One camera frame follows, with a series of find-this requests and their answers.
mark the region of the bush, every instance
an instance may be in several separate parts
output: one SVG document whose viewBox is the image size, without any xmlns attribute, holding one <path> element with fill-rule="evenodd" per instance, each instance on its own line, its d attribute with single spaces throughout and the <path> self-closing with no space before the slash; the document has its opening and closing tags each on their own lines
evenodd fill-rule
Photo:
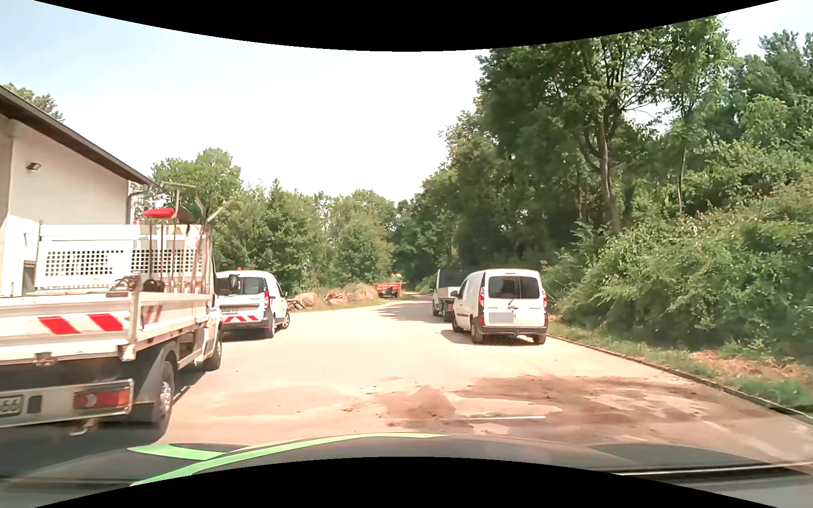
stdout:
<svg viewBox="0 0 813 508">
<path fill-rule="evenodd" d="M 735 343 L 813 364 L 813 167 L 804 174 L 756 202 L 652 219 L 596 255 L 565 254 L 547 276 L 563 318 L 657 345 Z"/>
</svg>

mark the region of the bumper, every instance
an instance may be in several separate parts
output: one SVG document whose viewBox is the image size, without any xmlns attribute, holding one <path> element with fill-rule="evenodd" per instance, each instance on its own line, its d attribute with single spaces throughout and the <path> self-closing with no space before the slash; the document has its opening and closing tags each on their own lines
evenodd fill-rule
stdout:
<svg viewBox="0 0 813 508">
<path fill-rule="evenodd" d="M 53 386 L 38 389 L 0 391 L 0 399 L 21 398 L 21 412 L 0 416 L 0 429 L 77 421 L 92 418 L 126 415 L 130 412 L 132 402 L 126 406 L 96 408 L 92 410 L 75 410 L 74 395 L 88 390 L 129 389 L 134 393 L 134 380 L 106 381 L 66 386 Z"/>
<path fill-rule="evenodd" d="M 222 316 L 221 329 L 224 331 L 230 330 L 254 330 L 258 328 L 270 328 L 272 326 L 272 316 L 263 317 L 262 319 L 249 319 L 243 316 Z"/>
<path fill-rule="evenodd" d="M 485 335 L 494 335 L 497 333 L 506 333 L 512 335 L 535 335 L 547 333 L 548 327 L 545 326 L 487 326 L 479 325 L 479 331 Z"/>
</svg>

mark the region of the side mirror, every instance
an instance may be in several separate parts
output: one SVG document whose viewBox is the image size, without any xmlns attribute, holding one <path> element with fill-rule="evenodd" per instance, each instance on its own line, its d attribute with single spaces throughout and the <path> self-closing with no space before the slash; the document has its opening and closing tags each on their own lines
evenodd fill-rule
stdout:
<svg viewBox="0 0 813 508">
<path fill-rule="evenodd" d="M 228 289 L 231 293 L 240 293 L 240 276 L 231 274 L 228 276 Z"/>
</svg>

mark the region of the downspout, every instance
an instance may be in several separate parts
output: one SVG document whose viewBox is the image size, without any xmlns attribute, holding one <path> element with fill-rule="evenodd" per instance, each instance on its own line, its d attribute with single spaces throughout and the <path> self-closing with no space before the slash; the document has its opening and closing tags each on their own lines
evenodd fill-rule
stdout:
<svg viewBox="0 0 813 508">
<path fill-rule="evenodd" d="M 128 194 L 128 209 L 125 212 L 125 223 L 126 224 L 133 224 L 134 223 L 134 214 L 131 212 L 131 206 L 134 204 L 134 197 L 140 194 L 145 194 L 149 191 L 149 185 L 146 186 L 144 190 L 138 190 L 136 192 L 131 192 Z"/>
</svg>

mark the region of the building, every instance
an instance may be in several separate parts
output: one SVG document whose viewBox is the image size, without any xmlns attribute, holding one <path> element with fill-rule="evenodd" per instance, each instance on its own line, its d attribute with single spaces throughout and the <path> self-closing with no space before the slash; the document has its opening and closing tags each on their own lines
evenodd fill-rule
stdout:
<svg viewBox="0 0 813 508">
<path fill-rule="evenodd" d="M 152 184 L 0 85 L 0 295 L 32 287 L 40 222 L 129 222 L 129 182 Z"/>
</svg>

